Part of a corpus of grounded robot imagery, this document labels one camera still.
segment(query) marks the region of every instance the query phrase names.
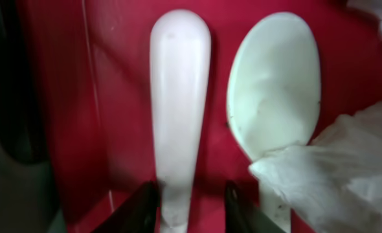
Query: white handle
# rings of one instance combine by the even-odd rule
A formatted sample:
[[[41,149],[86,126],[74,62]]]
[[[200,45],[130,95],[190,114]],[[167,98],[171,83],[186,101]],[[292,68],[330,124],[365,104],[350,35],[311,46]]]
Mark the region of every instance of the white handle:
[[[210,50],[208,27],[190,11],[171,11],[152,29],[152,120],[161,232],[187,230]]]

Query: white plastic spoon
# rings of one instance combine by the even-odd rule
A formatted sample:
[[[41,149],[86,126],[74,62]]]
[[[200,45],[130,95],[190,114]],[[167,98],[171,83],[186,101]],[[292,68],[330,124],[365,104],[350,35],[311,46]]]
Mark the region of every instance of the white plastic spoon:
[[[319,55],[308,25],[286,12],[264,18],[240,45],[227,90],[229,125],[250,169],[265,151],[307,144],[319,109]],[[290,232],[290,208],[261,181],[260,195],[264,213]]]
[[[151,34],[151,96],[161,232],[186,232],[210,65],[204,21],[187,10],[161,17]]]

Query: red background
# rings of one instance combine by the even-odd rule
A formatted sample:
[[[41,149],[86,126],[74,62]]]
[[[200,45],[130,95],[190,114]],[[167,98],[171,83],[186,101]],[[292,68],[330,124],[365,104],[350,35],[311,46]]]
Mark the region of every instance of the red background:
[[[92,231],[141,182],[155,178],[149,38],[153,24],[169,10],[194,11],[212,35],[189,232],[224,232],[227,179],[257,198],[257,183],[247,172],[249,161],[226,124],[225,100],[234,55],[250,28],[263,17],[290,11],[312,29],[322,70],[322,109],[316,133],[337,115],[352,114],[382,99],[382,43],[376,23],[330,1],[17,3],[70,233]],[[292,222],[293,232],[311,232],[296,216]]]

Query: red surface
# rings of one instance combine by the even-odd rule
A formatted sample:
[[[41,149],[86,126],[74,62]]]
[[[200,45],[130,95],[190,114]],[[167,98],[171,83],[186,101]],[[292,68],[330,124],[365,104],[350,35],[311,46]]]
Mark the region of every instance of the red surface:
[[[86,0],[88,37],[82,0],[18,3],[69,232],[90,232],[112,205],[117,208],[141,182],[155,178],[149,38],[153,24],[169,10],[194,11],[212,34],[189,232],[224,232],[226,179],[256,199],[249,161],[226,124],[225,96],[238,46],[261,18],[294,12],[315,35],[322,69],[317,133],[337,115],[382,99],[377,28],[329,1]],[[293,217],[293,232],[311,230]]]

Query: white plastic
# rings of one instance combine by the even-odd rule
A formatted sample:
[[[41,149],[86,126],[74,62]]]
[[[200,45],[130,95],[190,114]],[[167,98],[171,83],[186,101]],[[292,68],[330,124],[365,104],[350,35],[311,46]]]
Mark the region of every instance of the white plastic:
[[[272,14],[243,40],[232,65],[227,117],[238,144],[254,162],[269,150],[305,145],[320,109],[317,46],[292,13]],[[261,207],[290,232],[290,209],[260,181]]]
[[[161,17],[151,34],[151,93],[161,232],[186,232],[203,122],[211,39],[187,10]]]
[[[251,166],[317,232],[382,233],[382,102]]]

